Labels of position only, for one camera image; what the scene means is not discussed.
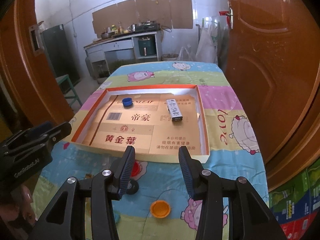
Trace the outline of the person's left hand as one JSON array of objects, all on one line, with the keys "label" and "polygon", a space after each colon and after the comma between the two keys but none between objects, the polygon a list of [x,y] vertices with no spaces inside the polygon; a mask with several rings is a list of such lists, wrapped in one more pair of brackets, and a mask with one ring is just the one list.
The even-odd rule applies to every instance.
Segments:
[{"label": "person's left hand", "polygon": [[6,226],[31,232],[36,223],[31,207],[33,198],[30,190],[21,185],[9,193],[1,193],[1,219]]}]

